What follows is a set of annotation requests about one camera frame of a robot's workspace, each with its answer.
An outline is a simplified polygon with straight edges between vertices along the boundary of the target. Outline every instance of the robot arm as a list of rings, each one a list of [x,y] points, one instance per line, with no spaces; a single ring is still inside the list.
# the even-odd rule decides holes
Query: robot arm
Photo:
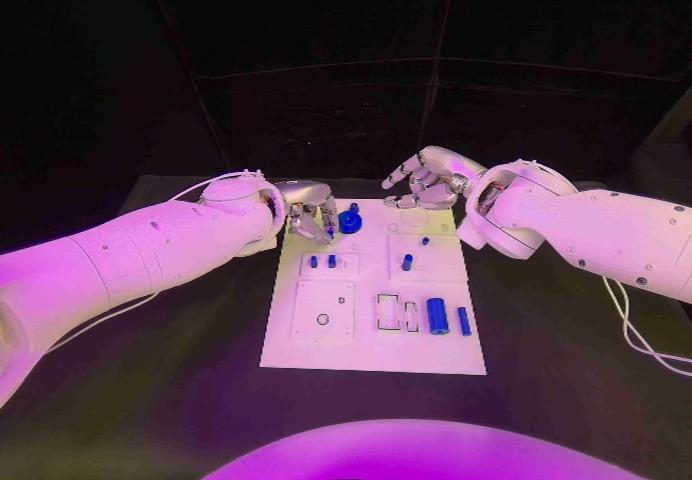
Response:
[[[382,183],[410,175],[413,194],[387,197],[397,208],[449,208],[462,194],[462,240],[528,259],[548,241],[563,258],[604,277],[692,303],[692,212],[662,200],[607,190],[578,192],[537,162],[490,170],[440,147],[404,162]]]
[[[332,241],[336,202],[323,183],[273,185],[260,172],[204,183],[198,203],[178,200],[193,187],[95,228],[0,256],[0,406],[80,324],[276,246],[287,216],[290,233]],[[312,219],[317,208],[323,228]]]

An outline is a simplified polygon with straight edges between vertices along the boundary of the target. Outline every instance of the table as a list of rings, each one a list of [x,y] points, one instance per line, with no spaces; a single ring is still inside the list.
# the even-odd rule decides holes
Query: table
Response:
[[[143,176],[121,213],[198,180]],[[326,181],[336,196],[382,196],[375,180]],[[302,431],[421,418],[689,478],[692,379],[627,346],[601,279],[550,246],[527,261],[463,248],[488,376],[260,368],[277,248],[163,292],[44,358],[0,410],[0,476],[199,478]],[[629,292],[653,347],[692,356],[679,302]]]

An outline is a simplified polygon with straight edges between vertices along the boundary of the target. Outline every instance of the blue battery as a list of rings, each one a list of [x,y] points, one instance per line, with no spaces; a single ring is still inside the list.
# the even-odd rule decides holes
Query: blue battery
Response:
[[[404,256],[404,263],[401,264],[401,269],[408,272],[411,270],[413,263],[414,263],[414,256],[410,253],[407,253],[407,255]]]
[[[472,326],[469,325],[469,317],[466,315],[466,308],[457,308],[459,322],[462,323],[462,335],[467,337],[472,334]]]
[[[450,333],[450,325],[447,323],[444,300],[441,298],[428,298],[426,305],[428,307],[430,333],[433,335],[446,335]]]

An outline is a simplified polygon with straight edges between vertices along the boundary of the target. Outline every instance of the robotic hand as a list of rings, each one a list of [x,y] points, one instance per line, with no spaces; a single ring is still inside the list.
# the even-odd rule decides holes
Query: robotic hand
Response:
[[[196,203],[178,200],[206,184]],[[313,221],[317,209],[322,227]],[[231,258],[273,248],[287,217],[289,233],[330,243],[336,214],[326,184],[273,185],[260,172],[245,171],[75,235],[2,255],[0,406],[57,341],[90,318],[146,295],[150,300]]]
[[[537,162],[486,170],[473,160],[426,147],[392,172],[382,188],[410,177],[413,193],[387,197],[395,208],[444,209],[467,198],[459,238],[528,259],[548,241],[577,267],[692,303],[692,210],[609,190],[580,192]]]

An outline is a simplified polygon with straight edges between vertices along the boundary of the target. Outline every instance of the white board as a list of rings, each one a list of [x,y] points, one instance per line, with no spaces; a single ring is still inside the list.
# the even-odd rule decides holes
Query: white board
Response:
[[[284,236],[260,365],[485,375],[452,210],[397,210],[381,199],[339,199],[339,211],[352,202],[364,219],[358,233],[338,233],[325,247]],[[410,271],[401,268],[407,253]],[[428,298],[444,300],[447,335],[430,333]],[[470,336],[462,335],[459,307],[467,311]]]

